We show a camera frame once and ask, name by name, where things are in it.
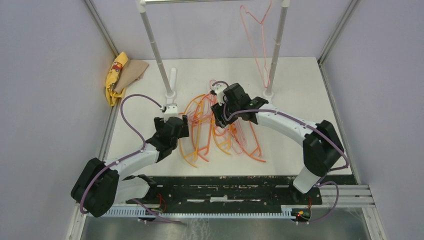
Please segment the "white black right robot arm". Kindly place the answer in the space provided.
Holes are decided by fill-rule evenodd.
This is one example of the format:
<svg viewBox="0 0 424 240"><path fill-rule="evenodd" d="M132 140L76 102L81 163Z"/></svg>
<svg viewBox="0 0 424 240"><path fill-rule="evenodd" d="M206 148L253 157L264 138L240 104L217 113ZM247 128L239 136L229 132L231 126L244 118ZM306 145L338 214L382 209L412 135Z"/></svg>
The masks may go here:
<svg viewBox="0 0 424 240"><path fill-rule="evenodd" d="M303 168L292 182L289 199L302 204L309 191L328 173L337 170L336 162L343 158L343 169L349 159L334 125L323 120L316 123L285 113L262 97L251 98L239 83L217 81L211 84L210 93L217 103L211 106L215 125L222 129L238 119L275 130L292 139L303 148Z"/></svg>

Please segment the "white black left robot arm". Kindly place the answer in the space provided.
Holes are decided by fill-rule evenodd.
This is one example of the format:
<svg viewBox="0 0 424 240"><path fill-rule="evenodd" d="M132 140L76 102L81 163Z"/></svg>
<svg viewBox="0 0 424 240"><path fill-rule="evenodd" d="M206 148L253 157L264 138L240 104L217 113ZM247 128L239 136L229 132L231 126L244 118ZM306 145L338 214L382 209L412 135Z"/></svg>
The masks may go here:
<svg viewBox="0 0 424 240"><path fill-rule="evenodd" d="M154 125L153 136L133 152L107 161L95 157L87 162L70 193L82 214L98 218L115 204L132 199L150 204L156 200L156 183L145 175L133 174L171 155L178 140L190 133L186 115L156 117Z"/></svg>

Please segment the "pink wire hanger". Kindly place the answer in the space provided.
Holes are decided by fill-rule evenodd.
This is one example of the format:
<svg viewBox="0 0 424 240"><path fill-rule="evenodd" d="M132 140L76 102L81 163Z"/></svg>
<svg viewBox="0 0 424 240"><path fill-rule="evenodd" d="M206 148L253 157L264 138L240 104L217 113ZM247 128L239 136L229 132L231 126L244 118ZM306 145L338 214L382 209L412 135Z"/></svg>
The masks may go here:
<svg viewBox="0 0 424 240"><path fill-rule="evenodd" d="M271 10L271 7L273 5L272 0L267 1L267 8L265 12L263 13L262 17L256 17L245 5L240 5L239 7L239 15L242 22L242 26L244 28L244 32L248 41L248 45L250 47L256 68L258 70L262 85L267 88L271 84L270 79L270 68L268 65L268 56L267 56L267 45L266 45L266 38L265 38L265 21L267 20L268 14ZM260 29L260 36L257 38L260 40L261 43L261 51L262 55L260 56L258 54L259 48L254 45L254 38L252 37L249 29L248 29L248 21L246 17L251 18L257 25L259 25Z"/></svg>
<svg viewBox="0 0 424 240"><path fill-rule="evenodd" d="M210 82L210 93L214 96L222 96L224 90L229 86L229 84L223 80L211 80Z"/></svg>
<svg viewBox="0 0 424 240"><path fill-rule="evenodd" d="M231 148L234 150L234 152L238 155L244 154L252 157L252 153L247 151L248 142L242 127L232 124L230 125L229 130L231 134Z"/></svg>

